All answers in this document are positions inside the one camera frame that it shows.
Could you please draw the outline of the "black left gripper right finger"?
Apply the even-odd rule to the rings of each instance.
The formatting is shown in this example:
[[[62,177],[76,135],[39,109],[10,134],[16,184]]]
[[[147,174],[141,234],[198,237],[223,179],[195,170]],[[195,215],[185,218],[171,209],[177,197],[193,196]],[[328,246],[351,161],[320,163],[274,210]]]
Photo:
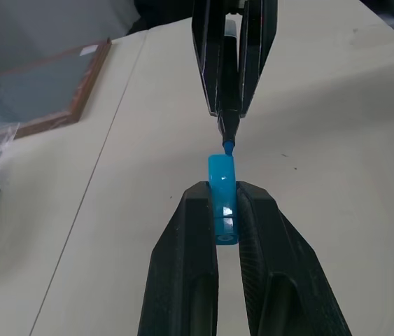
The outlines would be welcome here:
[[[262,188],[237,183],[239,257],[251,335],[350,335],[308,242]]]

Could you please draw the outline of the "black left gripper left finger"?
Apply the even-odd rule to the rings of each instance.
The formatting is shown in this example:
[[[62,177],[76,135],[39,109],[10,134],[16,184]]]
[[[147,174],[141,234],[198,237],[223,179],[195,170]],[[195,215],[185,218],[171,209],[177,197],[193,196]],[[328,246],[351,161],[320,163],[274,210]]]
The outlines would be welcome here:
[[[215,335],[218,261],[207,182],[188,188],[150,257],[139,335]]]

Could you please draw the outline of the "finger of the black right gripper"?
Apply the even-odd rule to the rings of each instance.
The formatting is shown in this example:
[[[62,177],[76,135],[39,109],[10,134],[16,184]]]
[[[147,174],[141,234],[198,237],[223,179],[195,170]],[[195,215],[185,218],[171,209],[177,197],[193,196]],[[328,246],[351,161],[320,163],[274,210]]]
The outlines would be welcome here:
[[[239,94],[244,118],[249,110],[277,29],[278,1],[245,1],[239,46]]]
[[[220,58],[225,31],[225,1],[194,1],[192,35],[208,110],[218,115]]]

